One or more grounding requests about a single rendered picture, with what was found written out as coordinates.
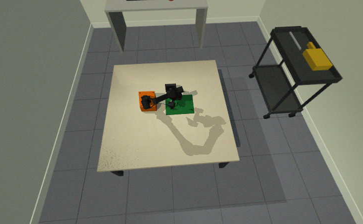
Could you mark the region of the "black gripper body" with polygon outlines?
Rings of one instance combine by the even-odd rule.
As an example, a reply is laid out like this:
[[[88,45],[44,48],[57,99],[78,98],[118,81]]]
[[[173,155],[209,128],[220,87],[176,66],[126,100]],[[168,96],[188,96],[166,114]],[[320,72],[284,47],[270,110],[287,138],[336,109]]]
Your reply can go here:
[[[172,102],[169,101],[168,106],[169,107],[175,107],[175,104],[176,104],[175,103],[175,98],[170,98],[170,99],[172,99]]]

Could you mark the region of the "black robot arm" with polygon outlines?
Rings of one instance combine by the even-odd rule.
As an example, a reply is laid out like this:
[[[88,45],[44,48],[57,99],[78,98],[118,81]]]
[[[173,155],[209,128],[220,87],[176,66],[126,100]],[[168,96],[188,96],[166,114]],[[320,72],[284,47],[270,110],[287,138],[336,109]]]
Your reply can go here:
[[[161,101],[164,101],[168,98],[175,98],[175,100],[181,100],[182,99],[182,93],[184,92],[183,87],[173,87],[171,88],[169,91],[167,91],[166,94],[161,95],[159,97],[155,97],[155,98],[150,98],[150,96],[147,95],[143,95],[141,97],[142,101],[142,106],[143,109],[150,109],[152,108],[154,105],[158,104]],[[150,106],[151,100],[153,101],[153,106]]]

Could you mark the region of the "green circuit board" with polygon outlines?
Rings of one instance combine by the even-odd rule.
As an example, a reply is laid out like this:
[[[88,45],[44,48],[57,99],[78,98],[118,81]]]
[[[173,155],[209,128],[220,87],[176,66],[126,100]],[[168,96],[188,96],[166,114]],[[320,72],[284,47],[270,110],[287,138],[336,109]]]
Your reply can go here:
[[[193,97],[192,94],[182,95],[181,100],[174,100],[175,107],[171,109],[168,106],[169,102],[172,102],[172,99],[167,98],[165,100],[165,111],[166,115],[179,115],[179,114],[194,114],[194,105],[193,105]]]

